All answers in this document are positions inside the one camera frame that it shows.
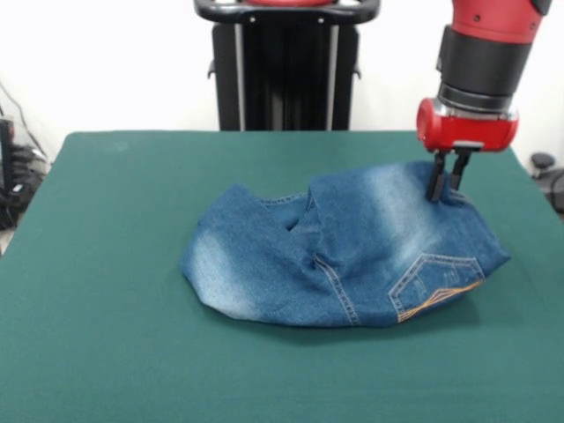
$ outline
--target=jeans back pocket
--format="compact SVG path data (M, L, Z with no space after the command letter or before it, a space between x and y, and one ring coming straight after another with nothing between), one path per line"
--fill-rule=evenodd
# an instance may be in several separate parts
M476 258L422 254L389 292L397 322L444 305L484 279Z

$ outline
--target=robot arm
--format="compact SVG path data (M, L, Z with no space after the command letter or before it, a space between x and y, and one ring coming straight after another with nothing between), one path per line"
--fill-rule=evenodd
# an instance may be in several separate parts
M453 0L437 70L436 98L424 99L417 116L419 140L435 152L427 198L437 201L445 181L444 158L456 152L451 175L457 189L472 152L498 152L513 140L518 119L511 109L532 42L551 0Z

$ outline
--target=orange stitching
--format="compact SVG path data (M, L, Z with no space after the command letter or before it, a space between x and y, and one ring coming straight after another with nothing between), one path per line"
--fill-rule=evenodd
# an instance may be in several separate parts
M437 289L433 295L431 295L431 297L425 301L423 304L421 304L420 306L416 307L416 308L412 308L411 310L407 310L404 313L401 313L399 315L397 315L397 322L401 323L406 321L407 319L413 317L414 315L418 314L419 311L425 309L425 308L429 308L431 306L433 306L434 304L437 304L439 302L445 301L446 299L457 295L458 293L465 293L467 291L470 291L472 289L474 289L476 286L479 286L482 284L482 282L484 282L483 280L479 280L477 282L474 282L472 285L468 285L467 287L464 288L440 288Z

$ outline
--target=green tablecloth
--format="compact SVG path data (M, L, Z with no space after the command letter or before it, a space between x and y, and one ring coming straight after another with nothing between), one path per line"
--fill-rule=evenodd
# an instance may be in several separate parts
M511 152L462 191L513 259L395 328L232 321L179 272L234 182L418 159L410 132L72 135L0 261L0 421L564 421L564 227Z

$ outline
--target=blue jeans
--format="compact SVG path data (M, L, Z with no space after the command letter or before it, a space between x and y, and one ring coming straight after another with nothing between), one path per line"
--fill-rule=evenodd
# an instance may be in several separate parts
M328 174L265 200L241 185L199 220L182 257L203 304L233 319L384 327L452 302L509 259L471 202L432 164Z

